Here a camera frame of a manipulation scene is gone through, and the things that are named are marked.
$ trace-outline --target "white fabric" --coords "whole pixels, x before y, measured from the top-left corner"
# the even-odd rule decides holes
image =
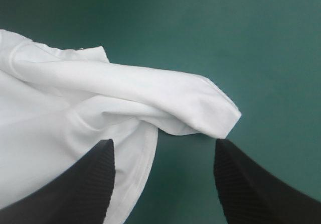
[[[205,77],[113,64],[103,47],[60,50],[0,30],[0,208],[113,139],[105,223],[123,223],[149,175],[157,128],[225,138],[240,116]]]

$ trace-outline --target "green background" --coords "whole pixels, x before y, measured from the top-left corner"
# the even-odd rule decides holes
[[[63,49],[102,45],[114,63],[210,78],[243,114],[228,138],[321,200],[320,10],[321,0],[0,0],[0,28]],[[226,223],[214,142],[160,131],[126,224]]]

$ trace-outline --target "white shirt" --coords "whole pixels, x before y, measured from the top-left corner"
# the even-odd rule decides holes
[[[113,139],[105,223],[123,223],[147,181],[158,128],[225,138],[240,116],[203,76],[113,64],[103,47],[60,50],[0,30],[0,208]]]

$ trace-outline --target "green surface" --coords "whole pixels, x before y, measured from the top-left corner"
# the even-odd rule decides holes
[[[111,62],[213,80],[243,116],[229,135],[321,200],[321,0],[0,0],[0,28],[58,48],[103,45]],[[126,224],[226,223],[214,140],[159,133]]]

